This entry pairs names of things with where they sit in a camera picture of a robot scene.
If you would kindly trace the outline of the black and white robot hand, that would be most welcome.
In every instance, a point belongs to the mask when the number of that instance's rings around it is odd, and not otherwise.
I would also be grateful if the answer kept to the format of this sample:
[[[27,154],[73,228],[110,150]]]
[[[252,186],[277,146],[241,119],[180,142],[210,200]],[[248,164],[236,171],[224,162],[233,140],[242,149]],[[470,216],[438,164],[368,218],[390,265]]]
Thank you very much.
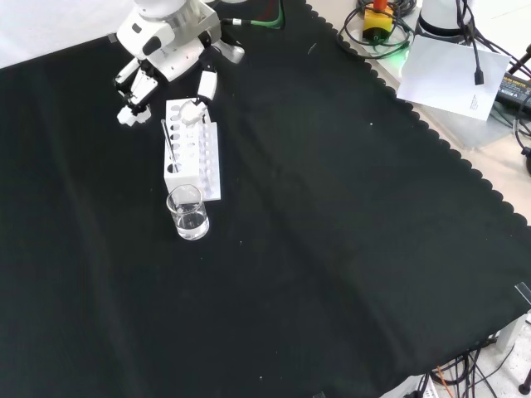
[[[192,69],[215,49],[230,62],[245,55],[238,42],[222,39],[222,24],[210,6],[191,2],[163,17],[148,17],[146,8],[132,11],[116,33],[118,42],[133,56],[114,78],[124,106],[121,124],[144,123],[150,116],[149,98],[164,82],[172,82]]]

